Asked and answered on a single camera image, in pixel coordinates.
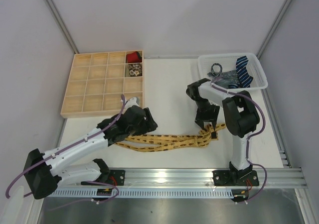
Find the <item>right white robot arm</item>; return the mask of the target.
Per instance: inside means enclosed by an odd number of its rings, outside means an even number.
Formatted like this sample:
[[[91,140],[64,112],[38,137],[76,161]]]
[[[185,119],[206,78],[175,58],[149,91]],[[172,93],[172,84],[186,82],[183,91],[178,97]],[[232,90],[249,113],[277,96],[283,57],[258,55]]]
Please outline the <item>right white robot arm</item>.
[[[244,186],[247,178],[253,178],[253,164],[249,161],[249,137],[260,122],[256,106],[249,92],[228,92],[204,78],[187,86],[186,94],[195,101],[195,123],[204,128],[211,124],[217,129],[220,108],[223,109],[225,125],[232,134],[233,148],[229,169],[213,174],[216,186]]]

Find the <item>yellow patterned tie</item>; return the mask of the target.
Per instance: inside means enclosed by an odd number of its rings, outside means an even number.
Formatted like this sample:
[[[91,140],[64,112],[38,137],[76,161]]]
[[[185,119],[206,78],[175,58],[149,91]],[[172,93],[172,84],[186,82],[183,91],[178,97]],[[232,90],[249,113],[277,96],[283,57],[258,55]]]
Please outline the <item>yellow patterned tie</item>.
[[[225,123],[219,123],[216,127],[211,124],[200,130],[198,135],[168,135],[168,134],[143,134],[129,136],[116,145],[137,152],[162,152],[182,148],[205,148],[212,141],[218,140],[218,131],[226,128]]]

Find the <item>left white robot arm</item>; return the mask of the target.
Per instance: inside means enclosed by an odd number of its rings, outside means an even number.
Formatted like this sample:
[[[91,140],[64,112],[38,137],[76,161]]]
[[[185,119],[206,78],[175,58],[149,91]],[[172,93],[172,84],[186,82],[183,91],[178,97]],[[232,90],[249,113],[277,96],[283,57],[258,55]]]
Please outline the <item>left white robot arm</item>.
[[[39,149],[30,151],[24,166],[24,177],[31,195],[39,200],[63,185],[107,180],[109,168],[102,159],[94,159],[84,165],[74,165],[74,162],[130,135],[144,135],[157,127],[149,108],[133,105],[122,114],[102,120],[86,135],[61,148],[46,152]]]

